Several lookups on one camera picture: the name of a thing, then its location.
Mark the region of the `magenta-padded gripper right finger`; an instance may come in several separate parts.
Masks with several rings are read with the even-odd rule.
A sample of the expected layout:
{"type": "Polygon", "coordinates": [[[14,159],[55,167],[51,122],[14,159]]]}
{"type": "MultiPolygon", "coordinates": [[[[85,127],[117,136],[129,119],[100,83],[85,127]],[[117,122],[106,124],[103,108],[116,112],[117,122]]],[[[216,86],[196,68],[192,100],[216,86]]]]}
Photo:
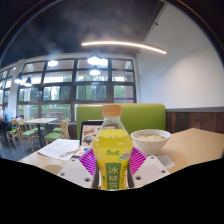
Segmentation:
{"type": "Polygon", "coordinates": [[[128,170],[127,187],[140,188],[169,175],[156,156],[147,156],[134,147],[132,149],[128,170]]]}

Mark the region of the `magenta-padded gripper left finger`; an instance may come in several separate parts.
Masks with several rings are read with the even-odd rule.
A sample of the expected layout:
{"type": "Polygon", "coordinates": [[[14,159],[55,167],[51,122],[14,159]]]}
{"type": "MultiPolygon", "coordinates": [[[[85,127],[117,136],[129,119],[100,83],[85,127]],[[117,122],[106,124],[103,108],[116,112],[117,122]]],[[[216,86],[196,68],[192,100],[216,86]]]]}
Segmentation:
{"type": "Polygon", "coordinates": [[[80,157],[73,155],[58,176],[81,187],[97,189],[99,169],[93,150],[88,150],[80,157]]]}

